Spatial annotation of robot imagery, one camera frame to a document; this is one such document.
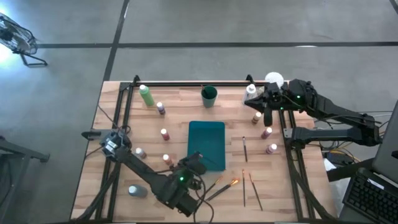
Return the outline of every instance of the paint bottle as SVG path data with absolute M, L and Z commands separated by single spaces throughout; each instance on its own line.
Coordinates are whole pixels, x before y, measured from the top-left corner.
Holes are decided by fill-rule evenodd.
M 256 86 L 254 84 L 250 84 L 246 87 L 246 91 L 244 92 L 242 103 L 244 105 L 244 102 L 246 100 L 253 99 L 257 96 L 257 90 Z
M 160 130 L 160 133 L 161 133 L 161 135 L 162 135 L 162 137 L 163 137 L 163 139 L 164 139 L 165 141 L 167 141 L 167 140 L 170 139 L 170 136 L 169 136 L 169 134 L 168 134 L 168 132 L 167 132 L 166 129 Z
M 261 138 L 262 139 L 267 139 L 268 136 L 270 136 L 272 134 L 272 128 L 268 127 L 262 134 L 261 134 Z
M 136 154 L 139 156 L 141 159 L 145 159 L 147 157 L 147 154 L 142 150 L 141 148 L 136 149 Z
M 133 197 L 144 198 L 148 194 L 148 190 L 140 185 L 133 184 L 129 187 L 129 195 Z
M 253 124 L 257 124 L 257 122 L 259 122 L 260 118 L 261 118 L 261 113 L 260 113 L 260 112 L 257 112 L 257 113 L 253 116 L 253 119 L 251 120 L 251 122 L 252 122 Z
M 173 166 L 173 160 L 172 160 L 172 158 L 170 158 L 169 155 L 164 154 L 163 155 L 163 161 L 166 163 L 166 165 Z
M 272 154 L 276 151 L 277 146 L 276 144 L 270 144 L 266 149 L 266 154 Z
M 139 94 L 141 94 L 141 97 L 147 106 L 153 106 L 155 104 L 155 101 L 149 91 L 148 86 L 139 86 Z
M 161 115 L 166 114 L 166 110 L 164 109 L 164 106 L 163 106 L 163 103 L 162 103 L 162 102 L 158 102 L 158 103 L 156 104 L 156 107 L 157 107 L 157 111 L 159 111 L 159 113 L 160 113 Z

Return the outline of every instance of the small paint bottle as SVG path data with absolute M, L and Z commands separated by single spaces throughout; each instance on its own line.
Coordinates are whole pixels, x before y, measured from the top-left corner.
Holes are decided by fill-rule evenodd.
M 260 113 L 260 112 L 257 112 L 257 113 L 253 116 L 253 119 L 251 120 L 251 122 L 252 122 L 253 124 L 257 124 L 257 122 L 259 122 L 260 118 L 261 118 L 261 113 Z
M 261 134 L 261 138 L 262 139 L 267 139 L 268 136 L 270 136 L 272 134 L 272 128 L 268 127 L 262 134 Z
M 168 132 L 167 132 L 166 129 L 160 130 L 160 133 L 162 134 L 162 137 L 163 137 L 163 139 L 164 139 L 165 141 L 167 141 L 167 140 L 170 139 L 170 136 L 169 136 L 169 134 L 168 134 Z
M 256 86 L 254 84 L 250 84 L 246 87 L 246 91 L 244 92 L 242 103 L 246 100 L 251 100 L 257 96 Z
M 170 158 L 169 155 L 164 154 L 163 155 L 163 161 L 166 163 L 166 165 L 173 166 L 173 160 L 172 160 L 172 158 Z
M 266 149 L 266 153 L 267 153 L 267 154 L 272 154 L 272 153 L 274 153 L 274 152 L 276 151 L 276 149 L 277 149 L 276 144 L 270 144 L 270 145 L 267 147 L 267 149 Z
M 141 148 L 136 149 L 136 154 L 139 156 L 141 159 L 145 159 L 147 157 L 147 154 L 142 150 Z
M 159 111 L 159 113 L 160 113 L 161 115 L 166 114 L 166 110 L 164 109 L 164 106 L 163 106 L 163 103 L 162 103 L 162 102 L 158 102 L 158 103 L 156 104 L 156 107 L 157 107 L 157 110 Z
M 133 197 L 144 198 L 148 194 L 148 190 L 140 185 L 133 184 L 129 187 L 129 195 Z

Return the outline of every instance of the paint brush handle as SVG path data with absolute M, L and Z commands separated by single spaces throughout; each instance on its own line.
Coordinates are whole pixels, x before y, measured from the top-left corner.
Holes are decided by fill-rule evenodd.
M 207 198 L 207 201 L 210 201 L 211 199 L 217 197 L 219 194 L 223 193 L 226 189 L 230 188 L 231 185 L 227 184 L 225 185 L 222 189 L 219 189 L 216 193 L 214 193 L 212 196 Z
M 248 152 L 246 151 L 246 138 L 243 136 L 243 151 L 244 151 L 244 159 L 248 162 Z
M 246 193 L 245 193 L 245 189 L 244 189 L 244 173 L 242 174 L 243 178 L 243 206 L 246 207 Z
M 257 193 L 257 190 L 256 190 L 256 186 L 254 185 L 254 182 L 251 182 L 251 184 L 253 185 L 254 193 L 256 193 L 256 197 L 257 197 L 257 200 L 259 201 L 259 205 L 260 205 L 260 208 L 261 208 L 261 211 L 262 211 L 262 206 L 261 206 L 259 194 Z
M 216 183 L 213 183 L 207 190 L 206 190 L 206 194 L 216 185 Z

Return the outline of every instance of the green paint bottle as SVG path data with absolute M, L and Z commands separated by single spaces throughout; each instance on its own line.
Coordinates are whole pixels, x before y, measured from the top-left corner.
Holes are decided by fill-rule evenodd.
M 153 106 L 155 104 L 155 101 L 150 94 L 148 86 L 141 85 L 139 86 L 139 94 L 141 94 L 142 99 L 144 99 L 144 102 L 147 106 Z

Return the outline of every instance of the white ball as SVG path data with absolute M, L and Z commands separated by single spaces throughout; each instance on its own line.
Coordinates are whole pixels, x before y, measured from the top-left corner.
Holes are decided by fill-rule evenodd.
M 270 72 L 266 75 L 266 81 L 269 83 L 276 83 L 279 88 L 282 87 L 285 80 L 280 73 L 277 72 Z

